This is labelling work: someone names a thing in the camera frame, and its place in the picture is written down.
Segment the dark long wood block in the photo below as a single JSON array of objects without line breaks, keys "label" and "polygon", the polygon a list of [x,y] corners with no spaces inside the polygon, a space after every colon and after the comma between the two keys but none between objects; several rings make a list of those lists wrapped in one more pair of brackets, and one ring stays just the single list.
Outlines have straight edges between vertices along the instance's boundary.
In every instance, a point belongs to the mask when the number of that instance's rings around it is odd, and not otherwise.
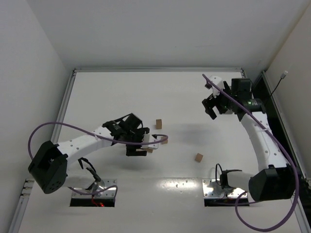
[{"label": "dark long wood block", "polygon": [[151,148],[136,149],[136,152],[143,152],[143,151],[152,153],[154,149],[151,149]]}]

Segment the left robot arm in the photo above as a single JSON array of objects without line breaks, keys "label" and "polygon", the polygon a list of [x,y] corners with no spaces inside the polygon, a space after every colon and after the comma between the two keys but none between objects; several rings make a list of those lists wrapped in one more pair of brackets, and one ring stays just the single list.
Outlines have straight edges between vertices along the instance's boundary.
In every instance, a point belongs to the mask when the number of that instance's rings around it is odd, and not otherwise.
[{"label": "left robot arm", "polygon": [[71,173],[71,164],[82,163],[86,156],[115,144],[124,144],[126,156],[146,156],[146,148],[152,142],[150,129],[133,113],[115,120],[107,121],[89,132],[73,125],[69,128],[81,131],[83,135],[65,141],[44,142],[35,155],[30,155],[31,163],[28,172],[33,176],[43,193],[51,194],[60,187],[90,189],[101,179],[93,167],[86,174]]}]

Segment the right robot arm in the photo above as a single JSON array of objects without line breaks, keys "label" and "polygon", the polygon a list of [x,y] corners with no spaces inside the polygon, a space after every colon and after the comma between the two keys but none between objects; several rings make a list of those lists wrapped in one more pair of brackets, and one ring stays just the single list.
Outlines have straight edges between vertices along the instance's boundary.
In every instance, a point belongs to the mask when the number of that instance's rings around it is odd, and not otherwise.
[{"label": "right robot arm", "polygon": [[219,185],[223,189],[247,191],[255,201],[290,199],[299,188],[298,175],[272,134],[262,100],[252,97],[251,81],[234,78],[228,85],[218,76],[204,78],[207,82],[205,87],[212,90],[212,94],[202,101],[205,112],[212,119],[217,117],[214,108],[219,114],[228,111],[236,114],[249,136],[258,163],[257,174],[239,169],[223,170]]}]

